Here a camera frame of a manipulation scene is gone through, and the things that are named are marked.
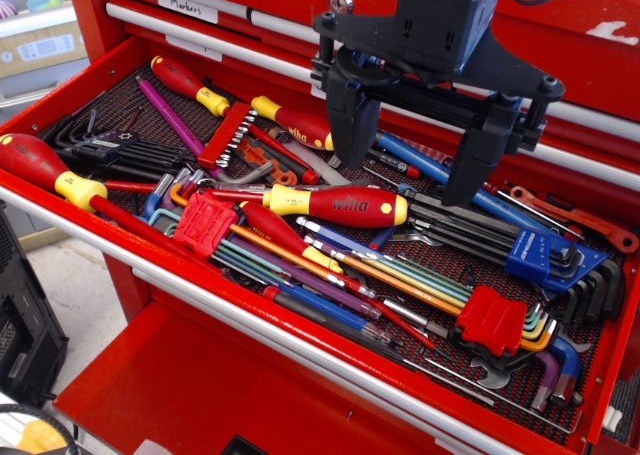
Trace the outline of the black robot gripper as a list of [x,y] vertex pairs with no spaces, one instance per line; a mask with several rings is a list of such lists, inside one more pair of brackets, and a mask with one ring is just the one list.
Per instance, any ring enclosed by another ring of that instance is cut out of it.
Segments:
[[[535,6],[551,0],[514,0]],[[442,198],[471,202],[504,153],[535,147],[563,84],[494,36],[498,0],[397,0],[392,15],[314,19],[313,61],[326,94],[334,152],[357,168],[390,104],[463,129]]]

